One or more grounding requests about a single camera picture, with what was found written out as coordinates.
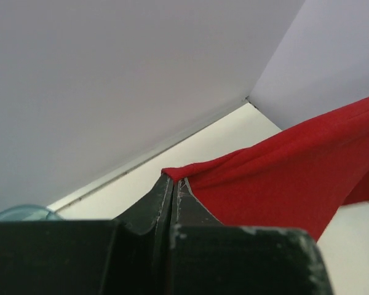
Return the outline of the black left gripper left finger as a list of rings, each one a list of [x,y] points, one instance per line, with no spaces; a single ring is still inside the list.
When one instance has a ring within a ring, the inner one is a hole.
[[[163,294],[173,181],[110,220],[0,222],[0,294]]]

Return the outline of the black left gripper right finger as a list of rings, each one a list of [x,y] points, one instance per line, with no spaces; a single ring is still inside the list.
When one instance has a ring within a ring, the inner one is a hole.
[[[303,230],[225,226],[187,179],[174,188],[169,294],[332,294],[315,241]]]

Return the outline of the red t shirt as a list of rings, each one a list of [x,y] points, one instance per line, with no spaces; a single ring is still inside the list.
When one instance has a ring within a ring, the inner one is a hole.
[[[297,227],[318,239],[339,207],[369,201],[369,97],[163,173],[187,179],[225,225]]]

